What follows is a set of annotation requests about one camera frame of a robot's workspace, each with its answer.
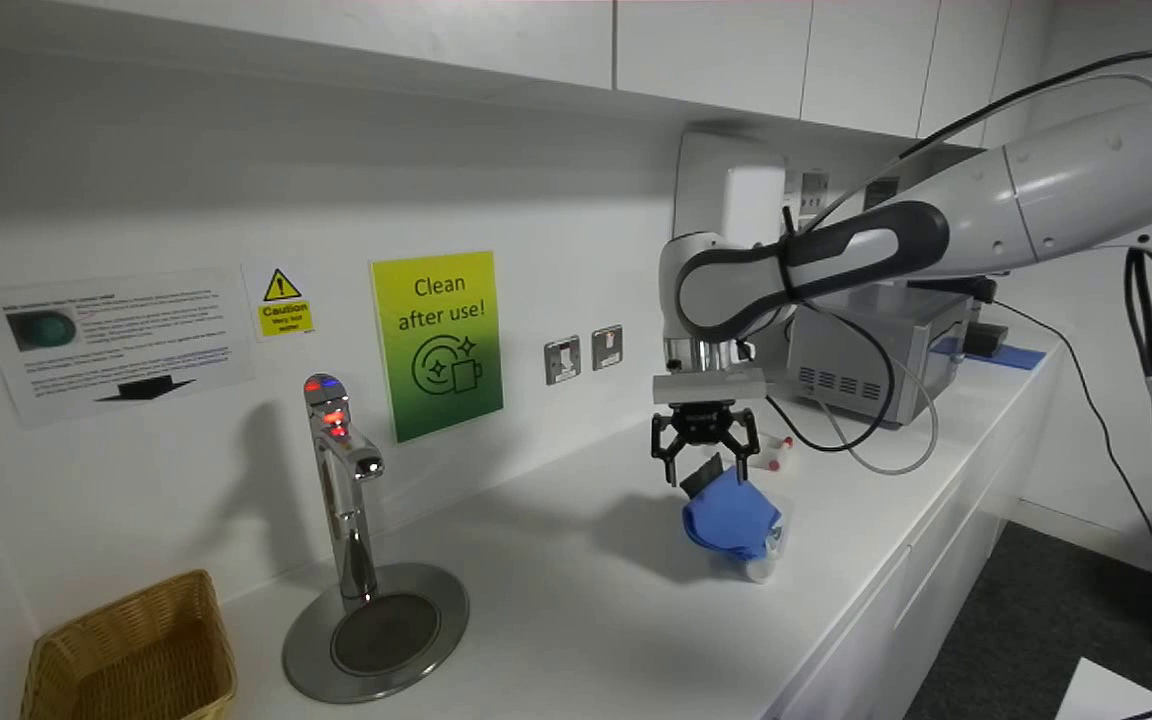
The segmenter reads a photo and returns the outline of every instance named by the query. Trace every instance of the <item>floor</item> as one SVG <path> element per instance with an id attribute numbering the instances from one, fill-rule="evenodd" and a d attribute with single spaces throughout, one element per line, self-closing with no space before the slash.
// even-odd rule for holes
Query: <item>floor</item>
<path id="1" fill-rule="evenodd" d="M 1052 720 L 1078 657 L 1152 686 L 1152 576 L 1010 523 L 907 720 Z"/>

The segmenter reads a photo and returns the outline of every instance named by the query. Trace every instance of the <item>blue object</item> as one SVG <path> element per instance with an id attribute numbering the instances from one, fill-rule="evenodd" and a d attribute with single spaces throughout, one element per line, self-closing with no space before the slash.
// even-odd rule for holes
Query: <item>blue object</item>
<path id="1" fill-rule="evenodd" d="M 1005 362 L 1005 368 L 1018 368 L 1018 373 L 1031 373 L 1040 368 L 1042 353 L 1031 353 L 1031 348 L 1017 348 L 1017 344 L 998 344 L 989 362 Z"/>
<path id="2" fill-rule="evenodd" d="M 778 506 L 759 489 L 740 479 L 737 469 L 705 484 L 705 490 L 685 506 L 692 545 L 737 560 L 768 554 L 777 519 Z"/>

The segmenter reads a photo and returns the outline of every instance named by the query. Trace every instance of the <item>yellow warning sign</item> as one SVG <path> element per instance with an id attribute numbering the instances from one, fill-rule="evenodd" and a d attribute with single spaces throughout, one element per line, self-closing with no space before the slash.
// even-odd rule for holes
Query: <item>yellow warning sign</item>
<path id="1" fill-rule="evenodd" d="M 298 296 L 288 272 L 272 272 L 259 302 L 259 337 L 308 337 L 313 302 Z"/>

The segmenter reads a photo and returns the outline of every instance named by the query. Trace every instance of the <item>printed notice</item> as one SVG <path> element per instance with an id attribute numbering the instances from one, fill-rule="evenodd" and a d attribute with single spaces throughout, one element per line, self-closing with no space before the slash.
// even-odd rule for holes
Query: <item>printed notice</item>
<path id="1" fill-rule="evenodd" d="M 371 262 L 395 434 L 502 406 L 492 253 Z"/>
<path id="2" fill-rule="evenodd" d="M 313 302 L 282 269 L 269 272 L 259 298 L 259 337 L 308 337 L 308 331 L 313 331 Z"/>
<path id="3" fill-rule="evenodd" d="M 0 292 L 0 373 L 25 424 L 222 379 L 233 348 L 222 272 Z"/>

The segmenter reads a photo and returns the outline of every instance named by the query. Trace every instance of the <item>faucet base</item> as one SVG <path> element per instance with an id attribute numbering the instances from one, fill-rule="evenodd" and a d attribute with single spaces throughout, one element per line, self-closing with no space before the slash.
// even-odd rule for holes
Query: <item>faucet base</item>
<path id="1" fill-rule="evenodd" d="M 367 705 L 433 675 L 466 628 L 466 594 L 433 565 L 378 567 L 378 594 L 329 587 L 288 630 L 282 670 L 318 705 Z"/>

